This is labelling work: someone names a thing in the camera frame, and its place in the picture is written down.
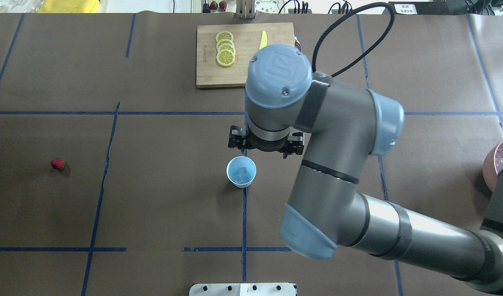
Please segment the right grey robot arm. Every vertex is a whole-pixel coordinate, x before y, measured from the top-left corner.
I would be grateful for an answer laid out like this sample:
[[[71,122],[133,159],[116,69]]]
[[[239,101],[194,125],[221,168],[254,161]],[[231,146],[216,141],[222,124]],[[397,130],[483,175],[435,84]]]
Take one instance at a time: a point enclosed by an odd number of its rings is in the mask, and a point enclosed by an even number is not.
[[[287,247],[316,260],[351,247],[503,296],[503,167],[480,230],[465,230],[358,192],[367,158],[401,135],[397,101],[314,71],[286,44],[255,53],[244,90],[248,128],[231,127],[229,148],[303,155],[280,227]]]

